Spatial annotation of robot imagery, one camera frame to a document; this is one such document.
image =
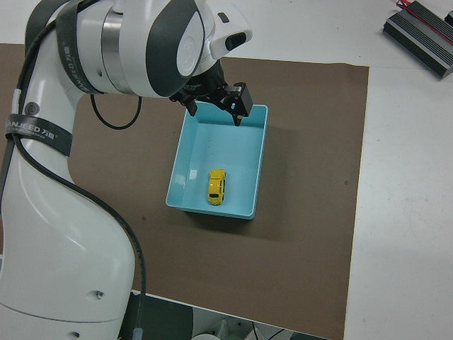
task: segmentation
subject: blue tray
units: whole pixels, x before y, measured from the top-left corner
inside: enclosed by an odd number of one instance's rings
[[[166,204],[194,213],[251,220],[263,159],[268,108],[254,105],[236,127],[229,113],[208,103],[197,103],[195,117],[185,113]],[[226,172],[221,205],[207,202],[212,169]]]

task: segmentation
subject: brown cardboard sheet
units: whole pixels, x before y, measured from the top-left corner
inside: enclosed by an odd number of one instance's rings
[[[22,60],[23,46],[0,45],[3,120]],[[229,58],[223,65],[230,84],[246,82],[254,102],[269,107],[254,220],[166,206],[184,113],[166,99],[144,99],[137,123],[114,131],[84,98],[71,174],[136,230],[149,293],[342,339],[368,68]],[[132,117],[136,102],[106,95],[99,108],[120,124]]]

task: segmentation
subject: black button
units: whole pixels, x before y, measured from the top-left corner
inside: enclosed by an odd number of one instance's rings
[[[224,12],[217,13],[217,15],[219,16],[223,23],[229,23],[229,19]]]
[[[233,34],[225,40],[225,47],[228,51],[231,51],[239,45],[244,44],[246,40],[247,36],[244,32]]]

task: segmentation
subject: yellow toy car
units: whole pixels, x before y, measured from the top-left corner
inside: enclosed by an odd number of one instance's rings
[[[210,172],[210,183],[207,189],[207,201],[212,205],[222,204],[225,194],[225,178],[227,173],[223,169],[214,169]]]

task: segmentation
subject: black power supply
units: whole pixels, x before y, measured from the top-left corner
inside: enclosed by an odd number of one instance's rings
[[[417,1],[400,7],[384,32],[440,77],[453,72],[453,27]]]

